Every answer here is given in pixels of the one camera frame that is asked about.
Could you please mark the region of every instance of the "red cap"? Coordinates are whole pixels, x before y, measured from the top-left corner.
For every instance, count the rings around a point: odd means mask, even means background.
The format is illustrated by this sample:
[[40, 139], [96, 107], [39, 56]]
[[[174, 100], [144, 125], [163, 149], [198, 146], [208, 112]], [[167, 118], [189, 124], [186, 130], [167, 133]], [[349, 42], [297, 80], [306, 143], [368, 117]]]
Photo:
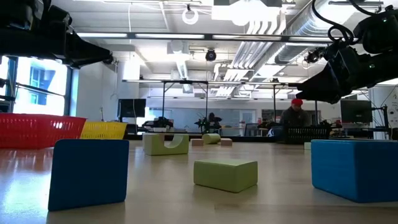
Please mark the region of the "red cap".
[[301, 99], [293, 99], [292, 104], [301, 106], [303, 105], [303, 101]]

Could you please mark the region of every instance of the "green foam block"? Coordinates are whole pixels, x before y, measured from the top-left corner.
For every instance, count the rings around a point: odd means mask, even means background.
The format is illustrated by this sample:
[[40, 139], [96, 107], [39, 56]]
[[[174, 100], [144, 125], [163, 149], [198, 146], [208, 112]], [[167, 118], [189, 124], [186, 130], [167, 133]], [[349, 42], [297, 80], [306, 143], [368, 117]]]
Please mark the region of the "green foam block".
[[219, 134], [204, 134], [201, 138], [205, 144], [217, 144], [221, 141]]
[[173, 141], [165, 146], [164, 135], [145, 133], [142, 137], [144, 141], [144, 152], [150, 156], [188, 154], [189, 135], [175, 134]]
[[195, 161], [193, 182], [197, 185], [238, 193], [257, 184], [257, 161], [204, 159]]

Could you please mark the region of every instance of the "red basket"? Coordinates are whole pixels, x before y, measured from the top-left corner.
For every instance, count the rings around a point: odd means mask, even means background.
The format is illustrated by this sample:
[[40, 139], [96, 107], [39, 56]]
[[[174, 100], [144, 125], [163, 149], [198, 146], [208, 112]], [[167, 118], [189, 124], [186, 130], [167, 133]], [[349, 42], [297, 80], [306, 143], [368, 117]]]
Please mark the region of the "red basket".
[[0, 149], [54, 147], [60, 139], [78, 139], [86, 118], [46, 114], [0, 113]]

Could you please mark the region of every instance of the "blue foam block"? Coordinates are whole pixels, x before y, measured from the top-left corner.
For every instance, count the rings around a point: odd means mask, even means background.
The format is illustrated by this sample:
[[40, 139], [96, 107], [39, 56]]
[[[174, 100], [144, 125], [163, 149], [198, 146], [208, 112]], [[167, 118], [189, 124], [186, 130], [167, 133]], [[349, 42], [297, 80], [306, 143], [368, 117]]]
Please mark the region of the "blue foam block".
[[58, 141], [53, 154], [49, 210], [123, 202], [128, 160], [128, 141]]
[[313, 140], [312, 184], [354, 202], [398, 201], [398, 142]]

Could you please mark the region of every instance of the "yellow basket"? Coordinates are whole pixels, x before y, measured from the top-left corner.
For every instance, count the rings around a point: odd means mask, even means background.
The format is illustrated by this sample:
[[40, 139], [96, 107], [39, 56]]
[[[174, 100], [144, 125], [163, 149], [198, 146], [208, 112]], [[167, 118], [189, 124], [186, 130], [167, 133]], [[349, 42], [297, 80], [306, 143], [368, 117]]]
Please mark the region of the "yellow basket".
[[80, 139], [123, 139], [127, 123], [86, 121]]

